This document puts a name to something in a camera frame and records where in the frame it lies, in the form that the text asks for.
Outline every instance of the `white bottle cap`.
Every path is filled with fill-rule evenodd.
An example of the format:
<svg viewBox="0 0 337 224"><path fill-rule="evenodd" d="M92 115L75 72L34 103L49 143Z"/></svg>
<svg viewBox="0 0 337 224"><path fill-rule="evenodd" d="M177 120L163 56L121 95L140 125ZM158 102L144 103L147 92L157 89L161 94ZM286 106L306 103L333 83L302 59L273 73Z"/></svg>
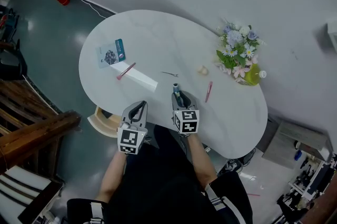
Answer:
<svg viewBox="0 0 337 224"><path fill-rule="evenodd" d="M259 76L260 76L260 78L265 78L267 76L267 73L264 70L261 70L259 72Z"/></svg>

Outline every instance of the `white table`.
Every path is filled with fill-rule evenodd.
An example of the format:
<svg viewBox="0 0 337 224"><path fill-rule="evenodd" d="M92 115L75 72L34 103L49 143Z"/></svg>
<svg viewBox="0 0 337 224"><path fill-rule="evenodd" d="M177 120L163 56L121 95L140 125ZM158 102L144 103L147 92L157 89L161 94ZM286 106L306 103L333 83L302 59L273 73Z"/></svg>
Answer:
<svg viewBox="0 0 337 224"><path fill-rule="evenodd" d="M96 47L123 40L126 60L100 69ZM184 18L155 11L129 11L102 21L87 37L80 55L80 79L88 97L121 115L132 103L148 103L147 121L176 130L172 117L173 83L197 99L199 136L226 158L239 158L261 139L267 106L260 86L237 84L212 61L219 38ZM119 81L119 75L136 65ZM200 65L208 68L202 76ZM178 74L173 77L161 71ZM208 84L212 91L205 103Z"/></svg>

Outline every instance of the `green floor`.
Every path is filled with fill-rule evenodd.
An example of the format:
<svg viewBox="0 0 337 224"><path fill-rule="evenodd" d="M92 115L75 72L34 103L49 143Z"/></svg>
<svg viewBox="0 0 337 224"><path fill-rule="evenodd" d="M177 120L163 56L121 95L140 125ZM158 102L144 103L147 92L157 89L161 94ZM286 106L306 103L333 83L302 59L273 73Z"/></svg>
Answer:
<svg viewBox="0 0 337 224"><path fill-rule="evenodd" d="M21 40L28 76L61 111L82 115L81 132L66 135L61 146L57 174L66 185L52 211L64 216L68 199L95 198L117 150L116 139L99 134L87 121L96 106L85 94L78 74L82 45L103 18L80 0L71 0L67 6L57 0L11 0L9 7L20 15L14 40ZM153 125L147 127L151 133ZM225 159L214 151L210 156L219 170Z"/></svg>

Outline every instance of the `person's right arm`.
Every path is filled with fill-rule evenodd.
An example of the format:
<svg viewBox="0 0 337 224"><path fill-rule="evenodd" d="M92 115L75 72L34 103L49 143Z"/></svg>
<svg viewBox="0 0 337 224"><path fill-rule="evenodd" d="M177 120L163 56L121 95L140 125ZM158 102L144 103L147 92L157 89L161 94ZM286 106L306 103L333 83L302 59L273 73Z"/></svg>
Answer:
<svg viewBox="0 0 337 224"><path fill-rule="evenodd" d="M191 134L187 137L187 140L190 146L196 177L198 178L200 185L205 188L207 184L217 178L215 168L209 155L205 152L204 146L198 135L196 133Z"/></svg>

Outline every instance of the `red pen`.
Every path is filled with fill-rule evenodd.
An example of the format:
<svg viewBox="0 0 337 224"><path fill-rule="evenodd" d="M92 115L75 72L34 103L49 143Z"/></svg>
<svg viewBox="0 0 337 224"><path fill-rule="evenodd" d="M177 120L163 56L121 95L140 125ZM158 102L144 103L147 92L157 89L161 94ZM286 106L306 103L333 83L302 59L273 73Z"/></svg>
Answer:
<svg viewBox="0 0 337 224"><path fill-rule="evenodd" d="M120 80L123 75L128 72L130 69L132 69L132 67L136 64L136 62L134 62L131 66L129 66L125 71L123 71L120 75L117 76L117 80Z"/></svg>
<svg viewBox="0 0 337 224"><path fill-rule="evenodd" d="M210 92L211 92L211 89L212 89L212 85L213 85L213 82L210 82L209 83L209 88L207 89L207 95L206 95L205 102L207 102L207 100L209 100L209 96L210 96Z"/></svg>

